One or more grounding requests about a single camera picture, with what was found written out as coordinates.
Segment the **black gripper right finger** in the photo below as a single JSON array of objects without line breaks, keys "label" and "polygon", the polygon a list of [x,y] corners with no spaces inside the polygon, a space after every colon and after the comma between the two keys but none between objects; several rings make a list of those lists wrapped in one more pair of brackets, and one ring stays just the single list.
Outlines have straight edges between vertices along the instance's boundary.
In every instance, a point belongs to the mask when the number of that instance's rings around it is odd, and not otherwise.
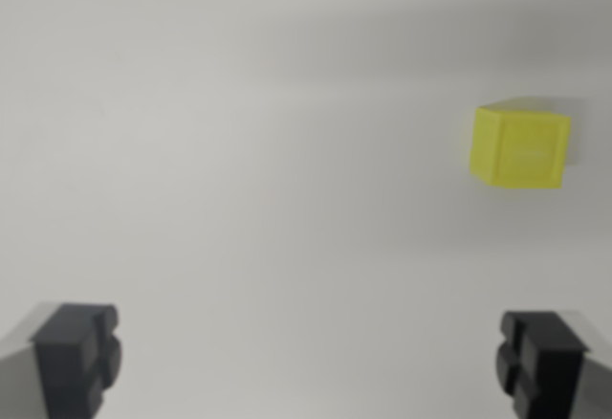
[{"label": "black gripper right finger", "polygon": [[611,339],[575,311],[507,311],[497,380],[518,418],[609,418]]}]

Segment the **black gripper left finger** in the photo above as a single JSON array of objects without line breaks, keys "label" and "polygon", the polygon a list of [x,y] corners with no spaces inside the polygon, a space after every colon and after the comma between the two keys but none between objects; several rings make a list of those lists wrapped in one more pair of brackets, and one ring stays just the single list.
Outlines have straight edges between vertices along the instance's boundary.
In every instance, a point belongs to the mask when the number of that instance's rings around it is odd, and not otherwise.
[{"label": "black gripper left finger", "polygon": [[3,418],[94,418],[118,379],[113,304],[43,302],[1,338]]}]

